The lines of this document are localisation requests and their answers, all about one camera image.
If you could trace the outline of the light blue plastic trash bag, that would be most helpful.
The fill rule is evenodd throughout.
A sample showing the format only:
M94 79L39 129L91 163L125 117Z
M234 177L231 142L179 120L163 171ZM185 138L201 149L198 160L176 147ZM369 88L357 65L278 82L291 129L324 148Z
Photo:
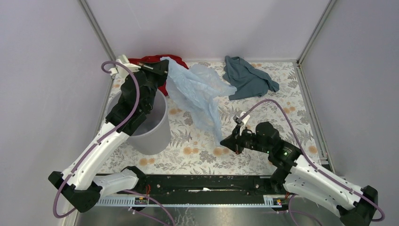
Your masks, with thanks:
M209 67L195 64L189 69L170 57L168 61L166 91L177 106L190 113L196 128L213 135L215 144L222 141L222 122L217 97L235 94L237 88L224 82L219 74Z

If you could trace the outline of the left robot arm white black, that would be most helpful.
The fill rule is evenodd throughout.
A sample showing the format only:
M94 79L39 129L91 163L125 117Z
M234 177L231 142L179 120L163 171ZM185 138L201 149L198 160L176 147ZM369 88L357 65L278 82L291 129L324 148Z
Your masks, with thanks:
M154 111L155 97L159 87L166 82L168 66L166 59L139 65L114 61L112 68L105 69L111 76L126 73L121 96L82 154L68 168L49 175L48 180L57 189L53 203L56 218L62 218L57 212L60 196L72 205L73 211L83 213L104 196L123 190L132 190L136 194L145 190L144 173L135 166L106 176L99 176L98 171Z

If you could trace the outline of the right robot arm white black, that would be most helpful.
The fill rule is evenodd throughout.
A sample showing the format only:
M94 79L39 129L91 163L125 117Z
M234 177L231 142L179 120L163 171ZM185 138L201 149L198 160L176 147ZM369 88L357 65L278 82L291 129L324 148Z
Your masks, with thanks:
M236 154L245 148L268 154L276 167L270 178L274 193L302 196L338 216L345 226L368 226L372 222L378 201L376 189L352 184L308 161L298 147L281 139L269 122L259 123L255 132L238 125L220 144Z

